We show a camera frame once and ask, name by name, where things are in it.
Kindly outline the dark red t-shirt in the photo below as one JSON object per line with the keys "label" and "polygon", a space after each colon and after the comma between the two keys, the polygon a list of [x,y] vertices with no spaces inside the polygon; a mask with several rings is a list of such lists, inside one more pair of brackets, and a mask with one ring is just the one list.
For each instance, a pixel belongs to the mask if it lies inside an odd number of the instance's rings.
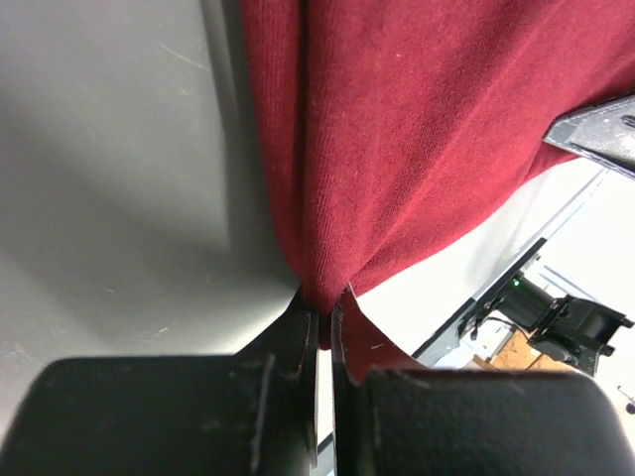
{"label": "dark red t-shirt", "polygon": [[244,1],[271,212],[320,315],[570,155],[559,116],[634,83],[630,1]]}

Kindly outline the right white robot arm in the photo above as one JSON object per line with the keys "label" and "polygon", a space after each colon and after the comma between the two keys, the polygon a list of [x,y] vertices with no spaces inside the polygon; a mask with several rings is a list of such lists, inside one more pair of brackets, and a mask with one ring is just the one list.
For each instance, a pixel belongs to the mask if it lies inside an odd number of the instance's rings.
{"label": "right white robot arm", "polygon": [[[606,172],[634,179],[634,94],[556,119],[544,141]],[[632,328],[634,319],[595,298],[553,297],[532,283],[523,267],[546,243],[540,238],[484,293],[475,308],[474,324],[499,311],[530,333],[528,343],[533,348],[592,376],[599,357],[614,352],[609,340],[619,329]]]}

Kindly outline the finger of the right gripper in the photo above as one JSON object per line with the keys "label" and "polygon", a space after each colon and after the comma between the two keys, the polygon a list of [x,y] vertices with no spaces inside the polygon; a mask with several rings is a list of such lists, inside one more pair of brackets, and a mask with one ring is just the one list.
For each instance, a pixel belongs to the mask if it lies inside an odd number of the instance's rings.
{"label": "finger of the right gripper", "polygon": [[634,94],[557,118],[544,142],[634,179]]}

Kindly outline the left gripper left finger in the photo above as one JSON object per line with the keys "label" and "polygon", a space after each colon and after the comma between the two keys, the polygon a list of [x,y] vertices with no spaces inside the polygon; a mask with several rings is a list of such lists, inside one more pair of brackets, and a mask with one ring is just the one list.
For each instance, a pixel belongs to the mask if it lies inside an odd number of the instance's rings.
{"label": "left gripper left finger", "polygon": [[232,355],[86,357],[34,380],[5,475],[306,475],[317,461],[318,315],[294,296]]}

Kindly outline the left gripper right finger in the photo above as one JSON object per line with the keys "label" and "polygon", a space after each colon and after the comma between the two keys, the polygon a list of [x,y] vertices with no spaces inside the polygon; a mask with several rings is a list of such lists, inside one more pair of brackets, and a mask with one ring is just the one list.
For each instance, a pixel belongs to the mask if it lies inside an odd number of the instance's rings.
{"label": "left gripper right finger", "polygon": [[394,344],[352,290],[331,314],[338,475],[626,475],[608,398],[573,372],[434,370]]}

